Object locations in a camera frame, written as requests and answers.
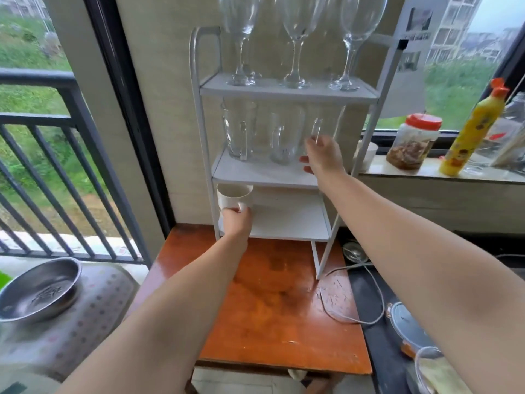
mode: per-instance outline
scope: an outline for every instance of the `orange cap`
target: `orange cap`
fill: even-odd
[[[441,128],[443,119],[431,114],[413,113],[406,117],[405,123],[418,129],[437,131]]]
[[[505,80],[501,77],[496,77],[490,80],[490,86],[493,88],[492,92],[490,93],[491,97],[505,98],[510,91],[507,87],[505,87]]]

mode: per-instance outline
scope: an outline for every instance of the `shelf tier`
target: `shelf tier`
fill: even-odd
[[[355,77],[352,82],[359,86],[357,91],[334,91],[328,88],[327,81],[312,80],[306,89],[292,89],[279,85],[278,79],[259,79],[250,86],[228,85],[231,73],[221,72],[200,85],[200,95],[219,97],[247,97],[253,99],[272,99],[302,102],[331,102],[340,105],[360,103],[372,105],[377,102],[379,94],[363,80]]]
[[[330,223],[318,191],[253,188],[253,228],[250,237],[327,242]],[[224,235],[222,216],[220,234]]]
[[[215,183],[317,189],[317,179],[314,175],[305,173],[302,169],[304,164],[299,162],[287,166],[274,163],[268,158],[241,162],[232,158],[227,149],[218,158],[217,168],[212,171]]]

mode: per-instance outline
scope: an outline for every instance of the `hand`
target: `hand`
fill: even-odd
[[[252,210],[249,207],[243,212],[240,212],[239,209],[224,208],[222,215],[225,236],[248,239],[252,231]]]
[[[299,161],[309,163],[304,166],[303,170],[307,173],[314,174],[317,177],[319,185],[324,181],[326,176],[332,173],[344,173],[343,159],[341,150],[337,142],[329,135],[319,135],[317,144],[315,139],[307,138],[305,148],[308,156],[301,156]]]

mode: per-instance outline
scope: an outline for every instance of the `balcony railing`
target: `balcony railing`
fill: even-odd
[[[102,141],[91,118],[87,105],[84,102],[75,76],[70,72],[25,70],[25,69],[0,69],[0,85],[30,85],[46,86],[55,88],[62,97],[69,111],[66,115],[43,115],[28,113],[0,113],[0,136],[4,139],[9,149],[16,156],[19,164],[17,168],[26,170],[27,175],[34,181],[38,189],[43,193],[56,214],[71,232],[59,233],[55,225],[41,210],[37,202],[26,191],[23,183],[16,179],[10,166],[6,164],[0,154],[0,178],[4,185],[8,186],[9,192],[16,194],[22,202],[14,203],[6,193],[0,193],[0,205],[22,230],[14,230],[13,224],[8,224],[0,218],[0,233],[3,231],[4,240],[0,239],[0,255],[23,256],[23,257],[63,257],[70,256],[80,260],[106,261],[116,263],[132,263],[151,265],[148,253],[138,228],[135,217],[128,204],[116,174],[111,167],[108,156],[104,151]],[[95,236],[86,237],[75,223],[78,217],[73,216],[66,210],[61,201],[58,200],[54,191],[48,185],[49,178],[43,176],[31,162],[27,151],[17,143],[13,135],[14,127],[24,126],[32,135],[40,151],[43,153],[53,171],[60,178],[67,189],[67,193],[74,201],[87,221],[89,227],[95,232]],[[86,205],[81,191],[75,186],[68,175],[67,169],[60,162],[60,155],[54,151],[46,133],[49,130],[62,132],[62,146],[69,146],[69,151],[74,154],[82,170],[85,172],[86,181],[91,183],[97,202],[103,205],[107,215],[106,219],[111,221],[120,238],[107,238],[104,230]],[[93,163],[98,170],[103,182],[98,179]],[[104,184],[112,198],[117,211],[114,210],[112,202],[104,190]],[[24,213],[20,210],[29,209],[36,219],[33,222],[40,223],[47,233],[37,232],[35,225],[30,223]]]

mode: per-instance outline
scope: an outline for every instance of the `building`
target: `building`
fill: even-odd
[[[0,9],[23,17],[51,19],[43,0],[0,0]]]
[[[442,62],[458,56],[463,38],[482,0],[449,0],[443,19],[428,54],[427,63]]]
[[[501,62],[519,32],[520,28],[506,28],[500,36],[495,33],[467,33],[458,56]]]

